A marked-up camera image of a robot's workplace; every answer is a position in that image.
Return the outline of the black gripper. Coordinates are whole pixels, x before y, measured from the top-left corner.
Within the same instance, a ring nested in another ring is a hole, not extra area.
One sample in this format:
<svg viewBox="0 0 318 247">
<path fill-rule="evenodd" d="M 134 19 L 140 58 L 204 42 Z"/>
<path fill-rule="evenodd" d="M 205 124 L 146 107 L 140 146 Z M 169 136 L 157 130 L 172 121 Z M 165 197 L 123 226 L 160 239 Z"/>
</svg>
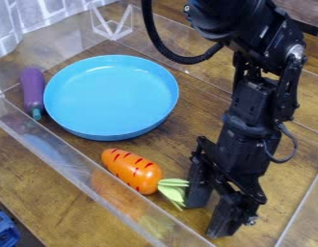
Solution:
<svg viewBox="0 0 318 247">
<path fill-rule="evenodd" d="M 232 236 L 241 225 L 254 223 L 257 209 L 265 204 L 258 178 L 273 161 L 280 137 L 266 115 L 225 114 L 218 140 L 196 138 L 185 206 L 204 207 L 210 194 L 218 194 L 205 232 L 210 238 Z"/>
</svg>

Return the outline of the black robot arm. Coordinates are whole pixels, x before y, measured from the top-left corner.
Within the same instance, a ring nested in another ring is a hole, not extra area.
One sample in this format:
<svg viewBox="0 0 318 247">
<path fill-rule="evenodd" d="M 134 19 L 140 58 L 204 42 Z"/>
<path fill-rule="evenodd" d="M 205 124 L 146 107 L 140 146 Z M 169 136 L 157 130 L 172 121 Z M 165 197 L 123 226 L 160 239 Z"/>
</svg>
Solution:
<svg viewBox="0 0 318 247">
<path fill-rule="evenodd" d="M 254 223 L 265 203 L 258 177 L 270 162 L 288 161 L 273 153 L 298 108 L 304 42 L 270 0 L 189 0 L 184 11 L 200 35 L 233 50 L 232 102 L 218 141 L 196 138 L 185 198 L 196 208 L 213 192 L 220 195 L 205 232 L 217 238 Z"/>
</svg>

